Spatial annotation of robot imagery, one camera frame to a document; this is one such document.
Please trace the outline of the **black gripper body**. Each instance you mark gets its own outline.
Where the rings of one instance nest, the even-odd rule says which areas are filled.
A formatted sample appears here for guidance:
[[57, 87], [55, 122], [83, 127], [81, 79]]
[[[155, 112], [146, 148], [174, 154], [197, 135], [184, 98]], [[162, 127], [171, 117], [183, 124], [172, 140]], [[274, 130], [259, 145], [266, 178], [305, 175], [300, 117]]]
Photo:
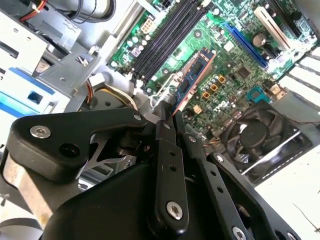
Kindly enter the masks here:
[[[173, 240], [155, 235], [148, 216], [155, 199], [151, 165], [132, 166], [63, 203], [51, 216], [44, 240]], [[231, 240], [205, 187], [185, 180], [189, 224], [180, 240]]]

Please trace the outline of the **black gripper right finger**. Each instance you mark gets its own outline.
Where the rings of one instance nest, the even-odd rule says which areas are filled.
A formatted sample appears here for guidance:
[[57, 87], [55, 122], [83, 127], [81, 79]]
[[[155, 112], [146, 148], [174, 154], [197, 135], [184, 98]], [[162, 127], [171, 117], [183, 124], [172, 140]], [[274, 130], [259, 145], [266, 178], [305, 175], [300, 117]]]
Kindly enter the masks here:
[[299, 235], [220, 153], [204, 156], [200, 142], [187, 133], [181, 112], [176, 133], [196, 164], [222, 230], [222, 240], [298, 240]]

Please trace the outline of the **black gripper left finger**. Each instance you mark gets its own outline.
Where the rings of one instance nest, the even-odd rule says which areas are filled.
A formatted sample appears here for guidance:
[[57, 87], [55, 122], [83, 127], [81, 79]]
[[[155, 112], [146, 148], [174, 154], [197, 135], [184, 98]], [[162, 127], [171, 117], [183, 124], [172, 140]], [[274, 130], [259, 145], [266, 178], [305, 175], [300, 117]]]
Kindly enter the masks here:
[[163, 102], [151, 119], [132, 108], [19, 118], [10, 129], [2, 175], [19, 191], [44, 233], [57, 209], [85, 192], [79, 190], [84, 171], [110, 156], [135, 156], [135, 166], [154, 169], [149, 228], [157, 236], [180, 237], [188, 229], [189, 210], [175, 114]]

